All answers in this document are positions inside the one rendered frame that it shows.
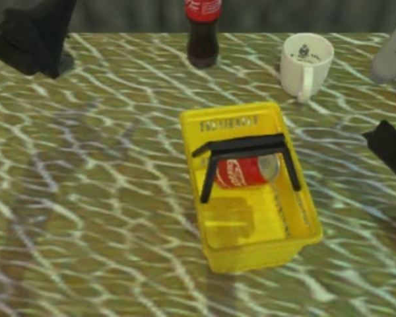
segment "yellow container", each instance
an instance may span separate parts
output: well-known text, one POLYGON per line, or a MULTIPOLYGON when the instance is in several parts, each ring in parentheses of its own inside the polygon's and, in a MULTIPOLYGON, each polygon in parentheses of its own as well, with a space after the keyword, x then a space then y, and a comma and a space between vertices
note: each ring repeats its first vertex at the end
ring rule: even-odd
POLYGON ((201 243, 215 273, 232 273, 289 262, 323 231, 280 108, 273 102, 188 110, 180 116, 201 243), (284 155, 270 184, 224 190, 214 185, 207 203, 200 196, 210 153, 192 152, 209 141, 283 133, 301 190, 294 191, 284 155))

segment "water-patterned tablecloth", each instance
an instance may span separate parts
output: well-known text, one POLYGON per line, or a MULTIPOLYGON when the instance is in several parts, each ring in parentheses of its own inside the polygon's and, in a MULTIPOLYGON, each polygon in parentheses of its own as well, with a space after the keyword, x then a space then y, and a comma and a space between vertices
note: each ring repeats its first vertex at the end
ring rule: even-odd
POLYGON ((74 34, 52 81, 0 62, 0 316, 396 316, 396 176, 360 135, 396 122, 373 85, 385 34, 329 34, 321 92, 278 84, 288 34, 223 34, 197 71, 185 34, 74 34), (325 229, 283 267, 207 268, 178 116, 277 101, 325 229))

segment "coffee cup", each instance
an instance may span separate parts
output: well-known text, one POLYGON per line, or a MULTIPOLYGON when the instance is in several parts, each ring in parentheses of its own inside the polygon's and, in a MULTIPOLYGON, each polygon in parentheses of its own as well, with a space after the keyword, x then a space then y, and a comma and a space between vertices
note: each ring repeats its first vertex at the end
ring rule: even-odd
POLYGON ((285 92, 308 102, 322 87, 335 55, 333 45, 314 33, 297 33, 283 44, 280 81, 285 92))

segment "bottle bottom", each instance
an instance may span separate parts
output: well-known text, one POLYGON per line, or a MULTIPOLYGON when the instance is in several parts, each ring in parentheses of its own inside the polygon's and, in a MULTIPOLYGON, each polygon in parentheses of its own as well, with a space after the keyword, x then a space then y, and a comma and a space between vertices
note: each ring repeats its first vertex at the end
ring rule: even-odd
POLYGON ((204 68, 209 68, 217 62, 217 57, 218 55, 214 55, 211 57, 193 57, 193 56, 188 56, 187 60, 190 62, 190 64, 198 69, 204 69, 204 68))

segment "coca-cola can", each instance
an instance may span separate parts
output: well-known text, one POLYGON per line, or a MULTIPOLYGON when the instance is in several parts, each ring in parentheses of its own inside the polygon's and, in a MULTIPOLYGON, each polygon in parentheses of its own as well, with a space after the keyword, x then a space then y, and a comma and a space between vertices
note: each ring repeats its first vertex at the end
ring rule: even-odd
POLYGON ((221 160, 215 183, 221 188, 239 188, 272 182, 280 171, 276 154, 261 157, 221 160))

